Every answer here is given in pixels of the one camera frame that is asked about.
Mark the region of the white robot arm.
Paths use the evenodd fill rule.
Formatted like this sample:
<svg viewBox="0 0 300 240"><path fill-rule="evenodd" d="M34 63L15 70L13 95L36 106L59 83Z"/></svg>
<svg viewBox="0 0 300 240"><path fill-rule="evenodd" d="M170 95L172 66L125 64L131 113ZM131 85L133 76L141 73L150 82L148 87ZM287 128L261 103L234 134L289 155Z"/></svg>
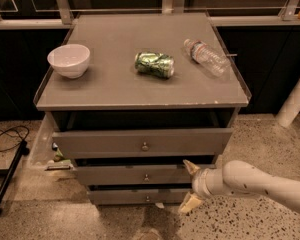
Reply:
<svg viewBox="0 0 300 240"><path fill-rule="evenodd" d="M273 176L239 160L226 163L221 169L202 169L184 160L191 176L191 190L179 207L189 213L212 196L265 196L300 214L300 181Z"/></svg>

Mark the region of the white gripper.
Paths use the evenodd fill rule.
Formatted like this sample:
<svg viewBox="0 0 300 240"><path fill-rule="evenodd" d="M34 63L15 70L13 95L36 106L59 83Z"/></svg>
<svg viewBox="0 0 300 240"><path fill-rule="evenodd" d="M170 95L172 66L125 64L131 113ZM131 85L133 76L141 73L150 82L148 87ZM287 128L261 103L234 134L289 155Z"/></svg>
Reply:
<svg viewBox="0 0 300 240"><path fill-rule="evenodd" d="M199 166L184 159L188 173L193 176L192 190L188 192L178 208L178 212L187 214L203 203L204 198L217 195L220 190L220 171L218 169L200 169Z"/></svg>

